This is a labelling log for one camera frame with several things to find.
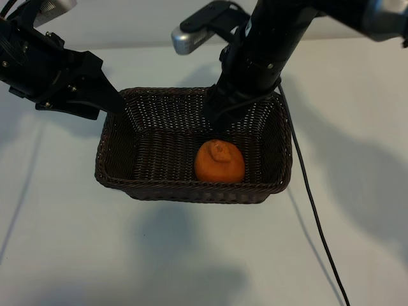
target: woven texture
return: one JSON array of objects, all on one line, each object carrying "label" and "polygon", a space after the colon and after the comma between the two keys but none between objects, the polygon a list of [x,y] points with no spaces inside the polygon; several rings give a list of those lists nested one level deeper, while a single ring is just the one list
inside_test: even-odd
[{"label": "woven texture", "polygon": [[[244,120],[219,134],[201,116],[207,88],[134,88],[121,92],[122,115],[108,115],[96,156],[102,185],[139,200],[261,203],[288,186],[291,132],[278,94],[254,104]],[[234,143],[245,159],[240,184],[197,181],[203,143]]]}]

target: cable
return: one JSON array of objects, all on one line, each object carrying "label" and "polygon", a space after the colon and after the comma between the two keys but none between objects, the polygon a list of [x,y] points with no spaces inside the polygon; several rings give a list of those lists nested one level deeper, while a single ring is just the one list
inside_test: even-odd
[{"label": "cable", "polygon": [[5,18],[7,13],[10,11],[10,9],[13,7],[13,5],[17,2],[17,0],[8,0],[4,8],[0,12],[0,17]]},{"label": "cable", "polygon": [[339,288],[340,288],[340,290],[342,292],[344,301],[346,302],[347,306],[350,306],[350,302],[349,302],[349,299],[347,297],[347,293],[344,290],[342,281],[340,280],[340,277],[339,277],[339,273],[337,272],[337,269],[336,269],[336,265],[335,265],[335,263],[333,261],[332,254],[330,253],[329,247],[328,247],[328,245],[326,243],[326,239],[325,239],[324,234],[323,234],[323,229],[321,228],[319,215],[317,214],[316,205],[314,204],[312,191],[310,191],[309,180],[307,179],[305,163],[303,162],[302,153],[300,152],[298,139],[297,139],[296,134],[295,134],[295,128],[293,127],[291,114],[289,112],[288,101],[286,100],[286,96],[285,96],[285,93],[283,91],[283,88],[282,88],[281,84],[278,85],[278,88],[279,88],[280,94],[282,96],[283,102],[285,104],[286,111],[288,113],[288,121],[289,121],[289,125],[290,125],[291,132],[292,132],[293,142],[295,143],[296,151],[298,153],[300,167],[302,168],[302,173],[303,173],[303,179],[305,181],[307,194],[309,195],[310,204],[312,205],[313,214],[314,214],[314,218],[316,220],[317,229],[319,230],[320,239],[321,239],[321,241],[323,243],[324,250],[326,251],[326,255],[327,255],[328,259],[329,259],[330,266],[331,266],[331,269],[333,270],[333,273],[334,273],[334,276],[336,278],[337,284],[339,285]]}]

